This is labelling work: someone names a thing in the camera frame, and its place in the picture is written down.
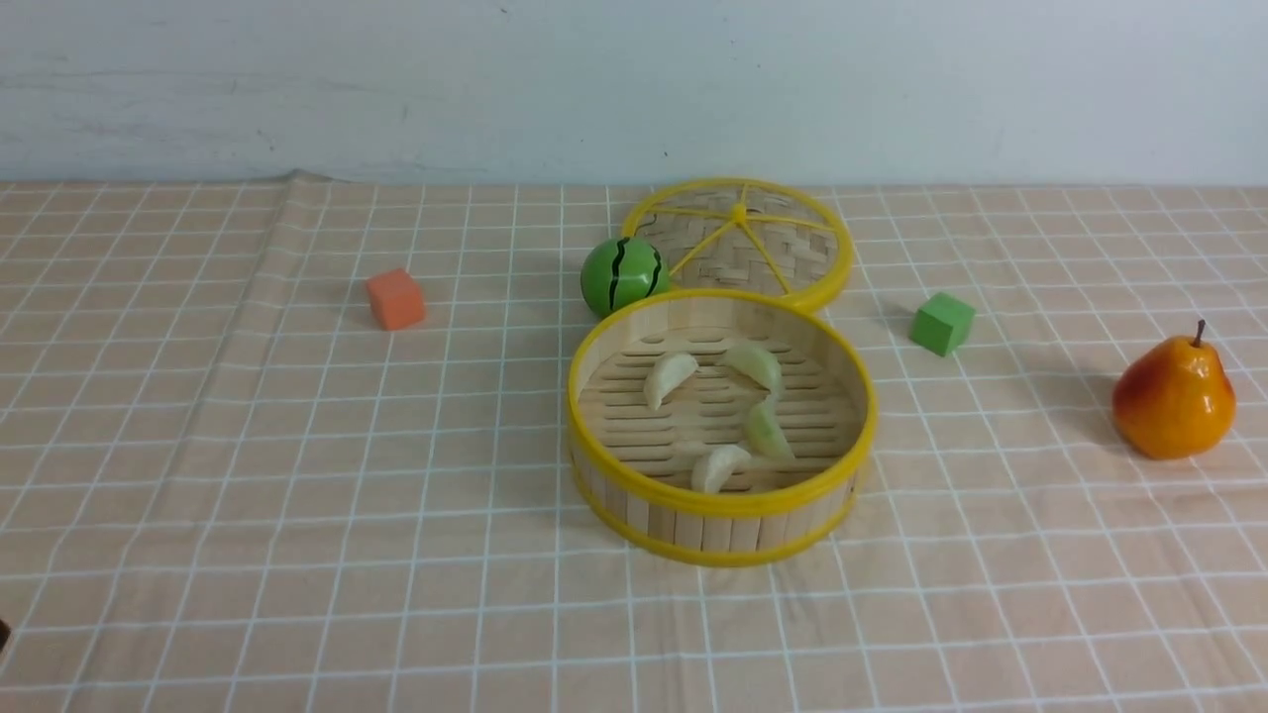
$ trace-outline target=white wall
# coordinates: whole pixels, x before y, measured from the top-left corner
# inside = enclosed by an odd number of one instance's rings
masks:
[[[0,0],[0,178],[1268,183],[1265,0]]]

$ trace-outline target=green cube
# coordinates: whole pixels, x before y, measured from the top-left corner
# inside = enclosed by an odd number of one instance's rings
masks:
[[[940,292],[917,310],[910,339],[938,356],[946,356],[969,337],[975,313],[971,306]]]

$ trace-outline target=toy fruit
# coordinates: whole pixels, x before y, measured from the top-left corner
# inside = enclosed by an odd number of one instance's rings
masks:
[[[661,254],[638,237],[600,242],[581,266],[581,296],[598,318],[668,288],[668,268]]]
[[[1172,336],[1145,353],[1115,384],[1118,433],[1156,461],[1188,458],[1215,448],[1238,410],[1220,354],[1197,336]]]

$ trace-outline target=orange cube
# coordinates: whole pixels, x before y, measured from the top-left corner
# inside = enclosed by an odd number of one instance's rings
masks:
[[[370,311],[379,326],[398,330],[421,322],[427,316],[422,288],[413,282],[404,268],[397,268],[365,280],[370,297]]]

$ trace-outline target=woven bamboo lid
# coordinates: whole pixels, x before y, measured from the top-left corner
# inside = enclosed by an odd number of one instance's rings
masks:
[[[853,264],[850,231],[836,212],[756,179],[670,186],[635,206],[621,235],[654,245],[676,287],[756,292],[806,311],[834,299]]]

